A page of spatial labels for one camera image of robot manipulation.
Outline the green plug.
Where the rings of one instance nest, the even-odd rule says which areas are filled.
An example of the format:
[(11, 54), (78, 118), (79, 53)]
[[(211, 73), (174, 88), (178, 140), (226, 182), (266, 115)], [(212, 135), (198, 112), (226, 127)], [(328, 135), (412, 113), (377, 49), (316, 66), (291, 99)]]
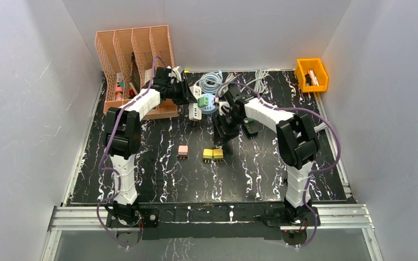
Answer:
[(198, 100), (198, 107), (204, 108), (210, 105), (210, 102), (213, 100), (212, 94), (202, 94)]

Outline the white power strip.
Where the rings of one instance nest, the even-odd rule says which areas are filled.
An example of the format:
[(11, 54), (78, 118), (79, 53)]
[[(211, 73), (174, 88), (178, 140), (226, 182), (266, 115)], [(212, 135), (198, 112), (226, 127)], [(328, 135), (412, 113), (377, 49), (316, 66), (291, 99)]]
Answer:
[[(197, 85), (193, 85), (190, 87), (192, 89), (193, 94), (196, 98), (199, 98), (202, 95), (201, 87)], [(202, 119), (202, 112), (201, 109), (198, 107), (198, 103), (191, 103), (189, 104), (189, 119), (192, 121), (199, 121)]]

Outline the round blue power socket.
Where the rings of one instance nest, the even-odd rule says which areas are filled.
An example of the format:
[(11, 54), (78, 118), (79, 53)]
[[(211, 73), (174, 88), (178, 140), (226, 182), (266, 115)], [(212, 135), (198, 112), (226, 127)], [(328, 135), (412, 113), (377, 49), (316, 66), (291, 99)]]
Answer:
[(208, 99), (208, 105), (201, 108), (201, 112), (204, 115), (211, 115), (215, 113), (218, 108), (216, 106), (216, 97), (213, 94), (202, 94), (202, 97), (206, 97)]

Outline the yellow plug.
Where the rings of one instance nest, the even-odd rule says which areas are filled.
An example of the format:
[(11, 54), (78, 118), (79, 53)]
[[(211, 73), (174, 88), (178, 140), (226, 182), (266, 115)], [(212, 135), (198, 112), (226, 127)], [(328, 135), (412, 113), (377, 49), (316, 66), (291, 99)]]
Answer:
[(215, 148), (212, 152), (212, 158), (214, 161), (222, 161), (224, 159), (224, 152), (222, 148)]
[(204, 163), (208, 163), (213, 159), (213, 149), (205, 148), (202, 153), (202, 160)]

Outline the pink plug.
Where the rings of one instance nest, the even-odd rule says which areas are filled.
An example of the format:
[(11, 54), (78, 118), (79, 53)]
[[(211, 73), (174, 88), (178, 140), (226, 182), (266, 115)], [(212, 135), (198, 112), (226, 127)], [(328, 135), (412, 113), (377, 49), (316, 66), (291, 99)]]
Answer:
[(185, 159), (188, 157), (189, 148), (187, 145), (180, 145), (178, 147), (177, 156), (181, 159)]

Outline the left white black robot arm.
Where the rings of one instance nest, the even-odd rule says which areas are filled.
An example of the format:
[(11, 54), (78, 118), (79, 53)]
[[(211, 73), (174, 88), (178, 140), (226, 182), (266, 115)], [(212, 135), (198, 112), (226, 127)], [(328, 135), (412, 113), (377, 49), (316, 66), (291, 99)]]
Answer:
[(172, 100), (176, 105), (188, 105), (189, 115), (201, 119), (198, 86), (189, 86), (182, 67), (158, 67), (149, 86), (119, 108), (111, 107), (106, 113), (105, 150), (99, 169), (106, 171), (106, 158), (110, 158), (114, 173), (112, 201), (120, 205), (133, 205), (138, 197), (134, 175), (134, 160), (142, 140), (141, 120), (163, 101)]

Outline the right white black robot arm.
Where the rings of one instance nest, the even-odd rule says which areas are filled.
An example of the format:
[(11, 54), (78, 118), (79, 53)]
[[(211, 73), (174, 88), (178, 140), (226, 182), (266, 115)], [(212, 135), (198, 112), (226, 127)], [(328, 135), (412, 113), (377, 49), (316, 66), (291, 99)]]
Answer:
[(212, 116), (215, 145), (235, 138), (247, 118), (276, 134), (279, 156), (287, 166), (285, 219), (292, 225), (299, 225), (309, 212), (309, 175), (320, 149), (311, 116), (277, 110), (254, 95), (241, 93), (234, 84), (229, 84), (219, 104), (221, 112)]

